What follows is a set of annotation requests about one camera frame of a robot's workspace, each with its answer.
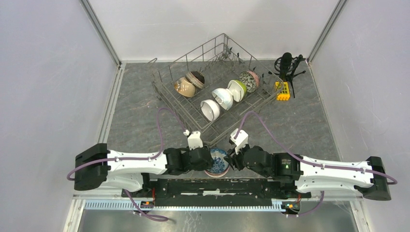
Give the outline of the blue floral bowl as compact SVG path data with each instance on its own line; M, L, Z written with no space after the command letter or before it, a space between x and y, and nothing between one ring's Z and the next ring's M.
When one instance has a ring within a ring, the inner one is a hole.
M220 148L210 149L210 154L213 159L213 164L207 171L212 174L221 174L226 171L230 166L224 159L227 156L227 152Z

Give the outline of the grey wire dish rack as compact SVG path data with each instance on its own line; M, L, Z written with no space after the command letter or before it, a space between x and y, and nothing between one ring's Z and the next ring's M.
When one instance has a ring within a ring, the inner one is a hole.
M246 112L265 108L283 89L270 68L224 33L150 70L158 97L210 146L227 138Z

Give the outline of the green and white bowl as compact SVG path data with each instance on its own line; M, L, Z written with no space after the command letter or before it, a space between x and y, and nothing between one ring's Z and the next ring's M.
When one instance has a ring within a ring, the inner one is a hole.
M239 80L231 80L227 89L232 93L235 102L241 102L247 93L246 85Z

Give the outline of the brown rimmed cream bowl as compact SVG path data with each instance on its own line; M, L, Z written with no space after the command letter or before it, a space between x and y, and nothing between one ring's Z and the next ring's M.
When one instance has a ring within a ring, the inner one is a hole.
M192 71L186 73L185 77L189 82L191 82L196 88L204 89L205 88L205 77L199 71Z

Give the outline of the floral brown patterned bowl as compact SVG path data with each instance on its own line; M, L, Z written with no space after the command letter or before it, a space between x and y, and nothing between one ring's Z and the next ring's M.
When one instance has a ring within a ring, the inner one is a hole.
M260 78L254 71L242 72L239 80L247 87L247 93L255 92L260 86Z

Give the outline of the pink bowl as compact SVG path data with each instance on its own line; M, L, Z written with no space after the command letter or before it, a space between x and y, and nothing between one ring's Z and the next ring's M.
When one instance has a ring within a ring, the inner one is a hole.
M229 169L230 169L230 167L228 167L225 171L223 171L221 173L212 173L212 172L209 172L207 170L205 170L204 172L212 178L221 178L221 177L225 176L228 173Z

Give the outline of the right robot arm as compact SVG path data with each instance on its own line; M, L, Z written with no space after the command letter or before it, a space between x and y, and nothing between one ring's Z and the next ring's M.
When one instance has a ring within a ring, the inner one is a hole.
M389 201L391 194L385 168L380 157L371 156L361 162L339 162L291 156L286 152L270 154L259 146L230 149L225 160L237 170L247 168L278 182L285 197L297 192L339 191L360 193L363 198Z

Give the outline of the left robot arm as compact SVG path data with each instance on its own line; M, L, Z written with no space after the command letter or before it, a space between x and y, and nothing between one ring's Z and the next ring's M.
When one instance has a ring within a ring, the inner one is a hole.
M204 171L214 160L207 147L167 148L161 153L126 153L109 150L107 144L96 144L75 157L75 169L67 178L74 189L86 191L101 186L125 189L140 197L148 196L152 184L143 174L181 175Z

